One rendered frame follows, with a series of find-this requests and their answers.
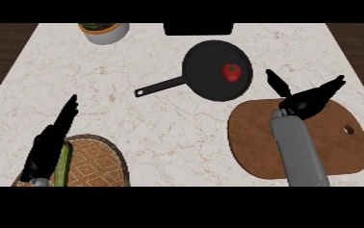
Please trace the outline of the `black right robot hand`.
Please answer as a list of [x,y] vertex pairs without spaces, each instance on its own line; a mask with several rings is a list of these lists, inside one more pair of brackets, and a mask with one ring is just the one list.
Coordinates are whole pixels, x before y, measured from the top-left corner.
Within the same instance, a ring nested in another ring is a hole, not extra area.
[[271,69],[266,70],[266,74],[268,83],[277,94],[284,98],[278,104],[282,114],[294,115],[302,120],[314,117],[322,111],[328,100],[346,83],[345,76],[340,75],[318,88],[291,93],[288,85]]

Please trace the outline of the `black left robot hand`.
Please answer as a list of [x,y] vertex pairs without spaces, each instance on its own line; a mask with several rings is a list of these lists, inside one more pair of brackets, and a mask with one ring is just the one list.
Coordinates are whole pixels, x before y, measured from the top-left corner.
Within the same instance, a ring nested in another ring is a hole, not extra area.
[[61,109],[55,123],[44,128],[41,134],[34,138],[19,176],[22,182],[29,182],[38,178],[49,179],[53,175],[63,139],[78,113],[77,107],[77,95],[72,95]]

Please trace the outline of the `brown wooden cutting board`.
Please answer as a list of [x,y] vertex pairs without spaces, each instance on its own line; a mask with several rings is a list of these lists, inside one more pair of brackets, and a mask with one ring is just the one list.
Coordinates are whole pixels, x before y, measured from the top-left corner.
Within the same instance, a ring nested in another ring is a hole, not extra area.
[[[271,130],[271,116],[281,99],[250,100],[234,109],[228,139],[243,169],[262,179],[284,179],[285,172]],[[305,120],[319,160],[328,175],[364,169],[364,130],[353,115],[333,100]]]

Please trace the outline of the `black frying pan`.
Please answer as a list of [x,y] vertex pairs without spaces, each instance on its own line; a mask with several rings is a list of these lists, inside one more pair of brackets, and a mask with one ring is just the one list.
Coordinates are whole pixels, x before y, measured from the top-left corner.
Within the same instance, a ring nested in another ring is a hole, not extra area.
[[[223,66],[229,63],[235,63],[241,70],[235,82],[228,82],[223,77]],[[185,55],[182,75],[136,89],[133,93],[136,97],[140,97],[164,89],[188,85],[201,98],[225,102],[244,94],[251,79],[251,63],[240,48],[223,40],[207,40],[200,42]]]

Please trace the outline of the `green cucumber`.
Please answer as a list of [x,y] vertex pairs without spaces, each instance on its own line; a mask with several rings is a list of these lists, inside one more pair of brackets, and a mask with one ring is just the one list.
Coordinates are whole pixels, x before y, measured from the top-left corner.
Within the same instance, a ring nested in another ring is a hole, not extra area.
[[68,172],[72,158],[72,144],[66,141],[62,144],[59,158],[55,167],[55,186],[65,187],[68,185]]

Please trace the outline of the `orange patterned woven placemat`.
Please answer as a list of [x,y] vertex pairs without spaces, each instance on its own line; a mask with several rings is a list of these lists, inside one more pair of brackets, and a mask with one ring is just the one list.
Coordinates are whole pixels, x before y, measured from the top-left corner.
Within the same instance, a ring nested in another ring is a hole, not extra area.
[[127,162],[115,144],[102,136],[83,134],[72,144],[68,187],[129,187]]

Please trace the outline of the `black appliance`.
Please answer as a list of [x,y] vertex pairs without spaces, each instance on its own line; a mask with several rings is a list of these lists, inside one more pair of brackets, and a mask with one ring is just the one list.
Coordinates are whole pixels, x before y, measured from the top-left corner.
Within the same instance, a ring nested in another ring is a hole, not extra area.
[[219,36],[232,33],[232,23],[166,23],[169,36]]

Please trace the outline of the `white plant pot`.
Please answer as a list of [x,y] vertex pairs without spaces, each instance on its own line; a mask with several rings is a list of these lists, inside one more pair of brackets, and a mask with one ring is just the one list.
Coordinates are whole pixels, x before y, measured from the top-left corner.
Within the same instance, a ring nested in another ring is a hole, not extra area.
[[83,25],[78,25],[89,41],[97,45],[106,45],[115,43],[126,35],[129,31],[127,23],[115,23],[109,28],[102,30],[89,30]]

